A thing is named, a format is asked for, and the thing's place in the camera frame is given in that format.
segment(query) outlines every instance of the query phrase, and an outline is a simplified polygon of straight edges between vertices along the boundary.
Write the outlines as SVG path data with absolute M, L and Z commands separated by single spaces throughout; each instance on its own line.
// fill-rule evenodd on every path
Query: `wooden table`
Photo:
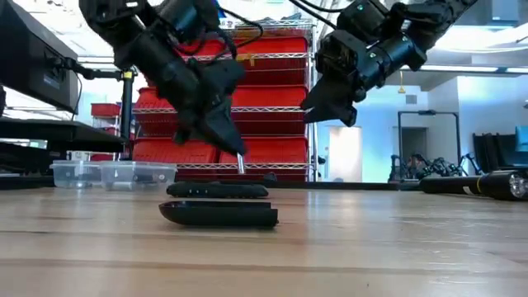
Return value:
M 164 194 L 0 191 L 1 296 L 527 296 L 528 204 L 272 191 L 273 231 L 189 229 Z

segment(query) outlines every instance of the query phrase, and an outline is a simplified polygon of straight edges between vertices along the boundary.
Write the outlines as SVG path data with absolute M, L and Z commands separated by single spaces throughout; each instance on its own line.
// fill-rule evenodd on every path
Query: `ceiling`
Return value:
M 410 0 L 404 2 L 420 2 L 423 0 Z M 528 1 L 519 0 L 521 19 L 528 20 Z M 113 55 L 112 49 L 98 35 L 94 34 L 86 25 L 78 9 L 78 0 L 15 0 L 41 23 L 52 30 L 61 40 L 83 56 L 106 56 Z M 162 0 L 149 0 L 156 5 Z M 278 4 L 266 4 L 262 0 L 219 0 L 222 6 L 232 8 L 234 11 L 252 19 L 260 19 L 263 15 L 271 15 L 279 18 L 280 15 L 289 16 L 299 9 L 291 5 L 288 1 Z M 324 7 L 345 7 L 350 4 L 350 0 L 313 0 L 312 2 Z M 390 7 L 395 0 L 385 0 L 385 4 Z M 255 9 L 256 5 L 262 5 L 263 9 Z M 337 14 L 328 16 L 335 21 Z M 322 24 L 318 25 L 318 33 L 326 35 L 329 29 Z M 499 54 L 467 54 L 456 53 L 446 50 L 433 49 L 428 53 L 429 64 L 442 65 L 467 65 L 467 64 L 487 64 L 497 66 L 528 66 L 528 50 Z M 405 73 L 404 83 L 407 85 L 418 85 L 428 90 L 443 83 L 446 77 L 453 77 L 453 74 L 445 73 Z M 400 84 L 399 74 L 387 80 L 387 84 Z

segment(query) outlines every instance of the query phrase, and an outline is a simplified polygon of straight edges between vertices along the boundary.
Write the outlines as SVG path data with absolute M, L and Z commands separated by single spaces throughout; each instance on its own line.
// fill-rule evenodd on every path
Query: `door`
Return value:
M 360 127 L 330 127 L 327 180 L 363 181 L 363 141 Z

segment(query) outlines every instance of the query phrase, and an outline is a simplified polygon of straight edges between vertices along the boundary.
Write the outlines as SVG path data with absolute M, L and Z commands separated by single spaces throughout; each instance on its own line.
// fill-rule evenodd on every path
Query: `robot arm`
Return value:
M 339 119 L 354 125 L 353 102 L 365 99 L 372 87 L 382 87 L 404 65 L 418 70 L 427 60 L 426 51 L 476 2 L 397 3 L 388 11 L 379 0 L 355 0 L 341 12 L 336 30 L 325 36 L 316 54 L 323 76 L 301 105 L 309 110 L 305 121 Z M 114 49 L 115 65 L 135 65 L 178 111 L 177 143 L 202 138 L 231 154 L 245 153 L 230 117 L 230 96 L 244 69 L 234 59 L 233 41 L 219 28 L 213 0 L 165 0 L 158 7 L 147 0 L 79 0 L 79 6 L 87 24 Z M 404 30 L 405 21 L 410 25 Z M 205 64 L 192 57 L 185 60 L 174 50 L 206 32 L 224 39 L 233 59 Z

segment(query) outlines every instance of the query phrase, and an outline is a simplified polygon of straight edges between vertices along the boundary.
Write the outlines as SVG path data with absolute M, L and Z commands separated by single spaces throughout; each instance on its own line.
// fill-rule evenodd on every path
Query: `computer monitor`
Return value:
M 77 54 L 12 0 L 0 0 L 0 84 L 75 112 L 78 80 L 68 70 L 51 68 L 49 58 Z

